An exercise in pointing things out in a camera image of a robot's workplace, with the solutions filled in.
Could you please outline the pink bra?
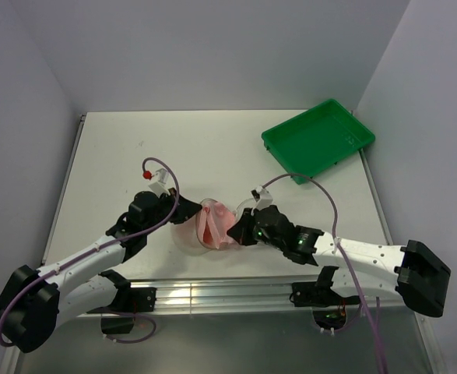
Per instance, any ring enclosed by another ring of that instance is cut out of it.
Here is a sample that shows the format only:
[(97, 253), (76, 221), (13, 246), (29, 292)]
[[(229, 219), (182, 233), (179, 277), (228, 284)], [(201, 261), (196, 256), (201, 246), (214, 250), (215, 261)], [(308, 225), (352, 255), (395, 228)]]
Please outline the pink bra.
[(227, 232), (236, 223), (235, 214), (223, 203), (204, 199), (195, 216), (195, 232), (200, 244), (209, 250), (235, 248), (237, 242)]

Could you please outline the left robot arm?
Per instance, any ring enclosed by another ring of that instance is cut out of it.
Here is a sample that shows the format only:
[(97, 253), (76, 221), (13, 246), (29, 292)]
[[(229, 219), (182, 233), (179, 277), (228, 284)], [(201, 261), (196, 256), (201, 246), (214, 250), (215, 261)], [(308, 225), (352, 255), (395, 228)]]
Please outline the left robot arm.
[(38, 349), (56, 328), (81, 314), (103, 311), (131, 318), (141, 304), (114, 270), (138, 254), (165, 224), (183, 224), (202, 209), (175, 189), (135, 195), (128, 209), (86, 249), (48, 266), (16, 269), (0, 294), (0, 345)]

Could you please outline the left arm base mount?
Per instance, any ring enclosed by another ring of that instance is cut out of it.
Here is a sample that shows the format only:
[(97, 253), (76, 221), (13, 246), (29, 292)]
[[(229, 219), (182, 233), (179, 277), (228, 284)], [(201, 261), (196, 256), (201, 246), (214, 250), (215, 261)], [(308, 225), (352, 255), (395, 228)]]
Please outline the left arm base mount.
[(118, 317), (103, 317), (100, 329), (106, 335), (128, 334), (135, 326), (135, 315), (152, 312), (156, 302), (156, 288), (128, 288), (118, 291), (114, 301), (103, 307), (103, 313), (116, 312)]

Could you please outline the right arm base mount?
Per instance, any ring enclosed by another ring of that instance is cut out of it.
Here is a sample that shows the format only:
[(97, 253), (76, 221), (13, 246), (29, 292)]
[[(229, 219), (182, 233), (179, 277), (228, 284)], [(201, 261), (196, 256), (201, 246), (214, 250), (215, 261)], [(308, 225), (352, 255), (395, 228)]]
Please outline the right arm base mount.
[(346, 306), (334, 291), (320, 288), (317, 282), (296, 282), (291, 284), (289, 301), (294, 307), (318, 308), (313, 311), (315, 324), (325, 330), (337, 330), (346, 324)]

